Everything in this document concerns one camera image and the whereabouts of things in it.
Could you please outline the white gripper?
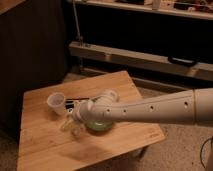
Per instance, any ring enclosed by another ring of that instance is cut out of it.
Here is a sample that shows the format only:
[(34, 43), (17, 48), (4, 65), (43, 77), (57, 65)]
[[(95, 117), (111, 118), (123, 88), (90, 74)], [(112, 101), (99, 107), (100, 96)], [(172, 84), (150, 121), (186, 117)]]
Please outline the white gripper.
[(85, 101), (85, 98), (67, 99), (65, 107), (67, 109), (74, 107), (72, 118), (76, 122), (87, 123), (92, 120), (91, 108), (93, 107), (93, 102)]

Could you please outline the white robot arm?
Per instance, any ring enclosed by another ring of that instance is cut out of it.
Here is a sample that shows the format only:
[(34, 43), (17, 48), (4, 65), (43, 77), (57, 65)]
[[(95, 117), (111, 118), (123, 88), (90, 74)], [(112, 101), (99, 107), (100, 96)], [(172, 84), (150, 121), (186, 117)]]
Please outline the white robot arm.
[(213, 126), (213, 88), (194, 89), (122, 102), (113, 90), (78, 103), (74, 122), (143, 122)]

